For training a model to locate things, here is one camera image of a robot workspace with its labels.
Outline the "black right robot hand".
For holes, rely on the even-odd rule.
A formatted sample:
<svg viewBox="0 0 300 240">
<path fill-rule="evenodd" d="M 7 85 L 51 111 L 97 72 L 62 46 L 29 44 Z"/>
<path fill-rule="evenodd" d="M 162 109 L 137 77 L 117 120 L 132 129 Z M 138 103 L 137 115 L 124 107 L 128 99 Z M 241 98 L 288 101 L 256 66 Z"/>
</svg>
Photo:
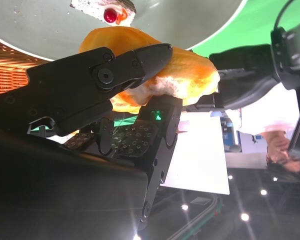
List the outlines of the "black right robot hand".
<svg viewBox="0 0 300 240">
<path fill-rule="evenodd" d="M 166 180 L 184 101 L 128 91 L 180 79 L 210 111 L 282 83 L 300 112 L 300 27 L 208 58 L 136 28 L 98 28 L 80 53 L 26 75 L 27 85 L 0 94 L 0 240 L 130 240 Z M 288 150 L 300 157 L 300 120 Z"/>
</svg>

